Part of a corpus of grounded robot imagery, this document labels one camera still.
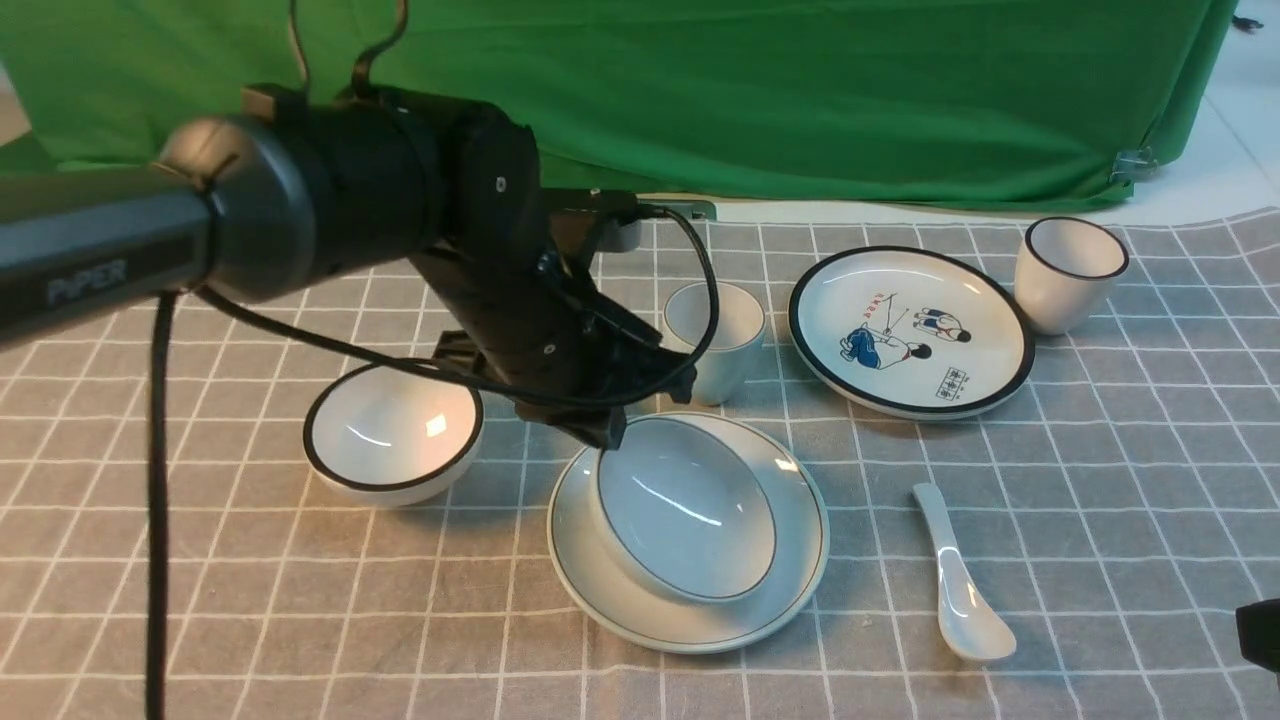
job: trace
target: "ceramic spoon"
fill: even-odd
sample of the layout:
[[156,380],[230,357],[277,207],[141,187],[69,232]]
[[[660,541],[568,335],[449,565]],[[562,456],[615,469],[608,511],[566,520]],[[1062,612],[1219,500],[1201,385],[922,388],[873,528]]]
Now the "ceramic spoon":
[[938,559],[938,626],[952,652],[974,662],[1009,657],[1018,650],[1009,625],[987,605],[973,584],[964,557],[956,547],[956,534],[947,518],[947,505],[933,483],[911,488],[924,511]]

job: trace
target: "gray tablecloth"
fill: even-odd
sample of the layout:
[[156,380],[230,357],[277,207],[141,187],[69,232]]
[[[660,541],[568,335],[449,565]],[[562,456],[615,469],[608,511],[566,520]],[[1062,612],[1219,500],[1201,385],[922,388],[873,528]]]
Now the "gray tablecloth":
[[[923,245],[1009,283],[1016,227],[704,229],[719,275],[773,310],[723,413],[792,447],[831,506],[831,564],[805,612],[723,656],[616,639],[547,555],[547,498],[575,442],[489,398],[479,461],[448,497],[353,505],[300,442],[308,405],[351,365],[186,301],[170,380],[173,717],[1280,717],[1233,620],[1280,596],[1280,214],[1124,229],[1135,261],[1105,311],[1044,342],[1010,402],[945,425],[815,382],[786,301],[817,258],[868,242]],[[675,227],[645,237],[596,277],[657,322],[698,270]],[[404,355],[452,325],[403,264],[270,307]],[[141,715],[151,315],[0,355],[5,717]],[[1018,634],[1007,661],[965,666],[940,639],[909,496],[931,480]]]

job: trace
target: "robotic arm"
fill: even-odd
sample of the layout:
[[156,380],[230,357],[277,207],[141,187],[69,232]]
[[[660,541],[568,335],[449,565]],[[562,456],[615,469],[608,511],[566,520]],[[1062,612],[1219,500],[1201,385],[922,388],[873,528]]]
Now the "robotic arm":
[[486,102],[374,86],[308,106],[274,85],[242,100],[148,168],[0,184],[0,347],[164,290],[262,302],[408,259],[462,327],[438,364],[566,398],[517,398],[522,419],[617,448],[625,407],[575,401],[655,383],[689,401],[689,356],[588,273],[645,217],[635,196],[543,190],[532,132]]

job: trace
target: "ceramic bowl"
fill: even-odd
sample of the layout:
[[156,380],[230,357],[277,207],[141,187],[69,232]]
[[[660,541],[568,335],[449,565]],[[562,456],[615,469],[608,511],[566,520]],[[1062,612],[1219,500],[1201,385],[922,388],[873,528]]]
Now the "ceramic bowl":
[[330,488],[393,507],[457,482],[475,459],[483,427],[476,391],[366,365],[316,398],[302,441]]
[[660,415],[600,452],[591,518],[614,562],[666,597],[731,602],[777,555],[773,510],[751,469],[714,434]]

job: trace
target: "black wire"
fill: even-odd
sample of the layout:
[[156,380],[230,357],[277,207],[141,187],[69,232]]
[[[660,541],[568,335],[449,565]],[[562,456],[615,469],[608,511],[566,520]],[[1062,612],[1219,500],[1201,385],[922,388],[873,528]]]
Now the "black wire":
[[147,404],[147,650],[146,716],[164,719],[164,669],[169,619],[169,493],[165,448],[165,372],[177,296],[166,292],[156,306],[151,332],[151,380]]
[[712,341],[716,338],[716,329],[719,325],[719,292],[716,288],[716,273],[712,269],[712,259],[707,251],[707,246],[703,243],[701,237],[699,237],[698,231],[694,225],[685,219],[684,215],[671,210],[668,208],[641,205],[641,211],[649,218],[671,218],[685,234],[689,236],[690,243],[694,246],[694,254],[698,256],[698,263],[701,265],[703,277],[707,279],[708,288],[708,323],[707,331],[703,333],[701,340],[694,346],[692,352],[689,354],[676,368],[668,373],[666,377],[650,383],[646,387],[632,391],[626,395],[616,395],[612,397],[567,397],[548,395],[532,389],[518,388],[507,383],[497,383],[486,380],[484,378],[477,378],[475,375],[468,375],[456,370],[444,370],[442,368],[424,364],[421,360],[404,360],[401,357],[392,357],[389,355],[383,355],[369,350],[367,347],[361,347],[358,345],[352,345],[349,342],[343,342],[340,340],[334,340],[332,337],[325,337],[321,334],[282,323],[279,320],[260,315],[247,307],[242,307],[230,300],[227,300],[218,292],[210,290],[209,287],[200,288],[196,295],[211,305],[212,307],[225,313],[236,320],[239,320],[250,327],[255,327],[260,331],[265,331],[273,334],[287,337],[289,340],[311,345],[321,350],[328,350],[329,352],[337,352],[339,355],[347,355],[357,360],[364,360],[374,365],[383,365],[399,370],[402,373],[408,373],[411,375],[419,375],[422,378],[447,382],[452,384],[458,384],[477,391],[495,392],[498,395],[504,395],[513,400],[522,400],[526,402],[534,402],[540,405],[554,405],[561,407],[573,407],[584,410],[599,410],[608,407],[621,407],[640,402],[652,395],[662,392],[675,378],[684,374],[689,368],[694,365],[710,347]]
[[302,95],[311,95],[311,64],[307,63],[307,53],[302,49],[302,36],[298,33],[298,0],[289,0],[289,46],[293,49],[293,59],[298,63],[298,74],[302,76]]
[[404,37],[408,29],[408,0],[396,0],[396,27],[392,33],[374,45],[370,45],[356,58],[356,67],[351,70],[351,90],[356,97],[369,97],[372,95],[372,85],[369,81],[374,70],[374,60],[388,51]]

